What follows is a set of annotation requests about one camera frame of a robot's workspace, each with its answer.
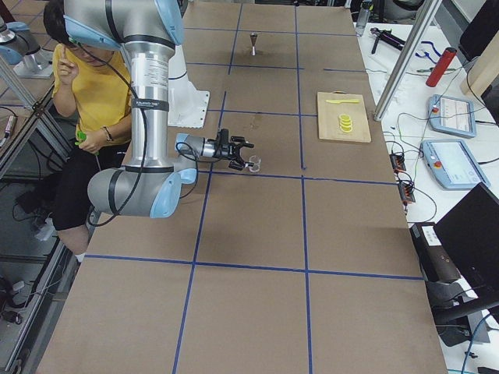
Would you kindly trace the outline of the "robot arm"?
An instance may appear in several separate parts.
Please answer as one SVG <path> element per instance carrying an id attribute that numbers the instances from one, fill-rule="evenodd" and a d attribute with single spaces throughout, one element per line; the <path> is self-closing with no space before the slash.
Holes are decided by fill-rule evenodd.
<path id="1" fill-rule="evenodd" d="M 67 1 L 64 18 L 71 41 L 122 52 L 131 75 L 132 157 L 90 180 L 87 192 L 95 210 L 170 217 L 182 187 L 196 182 L 201 157 L 227 160 L 236 170 L 251 167 L 240 155 L 251 143 L 226 129 L 215 139 L 179 134 L 179 155 L 168 156 L 168 62 L 184 40 L 176 1 Z"/>

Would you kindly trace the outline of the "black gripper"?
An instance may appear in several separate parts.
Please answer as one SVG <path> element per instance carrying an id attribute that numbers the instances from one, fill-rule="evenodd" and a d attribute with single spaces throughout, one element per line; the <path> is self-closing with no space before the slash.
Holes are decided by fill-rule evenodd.
<path id="1" fill-rule="evenodd" d="M 249 161 L 238 157 L 237 149 L 243 147 L 254 148 L 254 144 L 248 142 L 244 136 L 232 136 L 231 142 L 220 141 L 215 145 L 213 158 L 218 160 L 229 160 L 228 167 L 237 171 L 242 171 L 250 166 Z"/>

